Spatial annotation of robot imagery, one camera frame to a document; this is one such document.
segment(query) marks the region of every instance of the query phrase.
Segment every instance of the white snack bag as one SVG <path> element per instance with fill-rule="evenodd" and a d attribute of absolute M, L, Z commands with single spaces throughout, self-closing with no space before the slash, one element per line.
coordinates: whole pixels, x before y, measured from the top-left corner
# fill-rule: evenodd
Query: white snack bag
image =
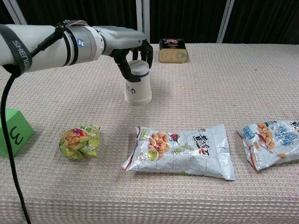
<path fill-rule="evenodd" d="M 299 159 L 299 122 L 278 120 L 257 123 L 237 131 L 247 160 L 255 170 Z"/>
<path fill-rule="evenodd" d="M 160 132 L 136 127 L 126 171 L 180 173 L 235 180 L 224 125 L 182 132 Z"/>

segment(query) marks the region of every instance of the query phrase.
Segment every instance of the green snack bag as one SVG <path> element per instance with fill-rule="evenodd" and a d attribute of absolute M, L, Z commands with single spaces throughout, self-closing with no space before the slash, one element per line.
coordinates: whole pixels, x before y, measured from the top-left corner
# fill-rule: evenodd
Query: green snack bag
<path fill-rule="evenodd" d="M 65 157 L 79 160 L 84 155 L 97 157 L 100 145 L 99 125 L 80 125 L 67 130 L 61 136 L 59 149 Z"/>

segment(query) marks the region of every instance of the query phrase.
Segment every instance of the table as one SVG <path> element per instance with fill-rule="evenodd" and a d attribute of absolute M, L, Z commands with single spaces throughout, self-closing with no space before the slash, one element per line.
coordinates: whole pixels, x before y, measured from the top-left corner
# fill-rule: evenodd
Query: table
<path fill-rule="evenodd" d="M 299 119 L 299 45 L 187 44 L 185 64 L 154 60 L 152 101 L 131 106 L 113 59 L 25 73 L 7 106 L 21 110 L 35 135 L 15 157 L 32 223 L 298 223 L 299 164 L 257 173 L 236 130 Z M 9 74 L 0 69 L 0 89 Z M 69 161 L 61 133 L 100 124 L 98 158 Z M 135 126 L 165 131 L 224 124 L 236 181 L 125 172 Z M 25 223 L 8 158 L 0 158 L 0 223 Z"/>

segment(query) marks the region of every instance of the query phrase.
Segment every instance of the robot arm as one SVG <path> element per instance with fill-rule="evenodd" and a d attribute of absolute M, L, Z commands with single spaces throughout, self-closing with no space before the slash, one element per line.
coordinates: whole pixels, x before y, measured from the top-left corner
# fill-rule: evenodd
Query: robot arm
<path fill-rule="evenodd" d="M 18 36 L 31 55 L 41 42 L 56 31 L 53 26 L 6 25 L 6 27 Z M 153 49 L 142 32 L 112 26 L 90 27 L 85 22 L 78 21 L 63 25 L 62 32 L 60 39 L 45 49 L 41 48 L 41 51 L 32 58 L 32 64 L 26 71 L 89 62 L 97 60 L 100 55 L 107 55 L 114 58 L 125 79 L 139 82 L 140 78 L 131 74 L 126 60 L 130 50 L 133 52 L 133 60 L 138 58 L 140 51 L 142 60 L 147 61 L 151 67 Z M 16 65 L 16 59 L 7 45 L 7 39 L 4 40 L 4 35 L 0 27 L 0 66 Z M 20 52 L 18 42 L 11 41 Z"/>

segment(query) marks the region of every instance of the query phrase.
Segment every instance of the robotic hand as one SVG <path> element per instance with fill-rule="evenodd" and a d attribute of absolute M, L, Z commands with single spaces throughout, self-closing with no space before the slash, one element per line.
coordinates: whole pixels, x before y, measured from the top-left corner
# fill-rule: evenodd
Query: robotic hand
<path fill-rule="evenodd" d="M 0 25 L 0 66 L 18 65 L 22 72 L 114 58 L 124 78 L 140 82 L 131 74 L 126 60 L 129 51 L 152 65 L 153 48 L 145 34 L 129 28 L 88 26 L 84 21 L 67 21 L 53 26 Z"/>

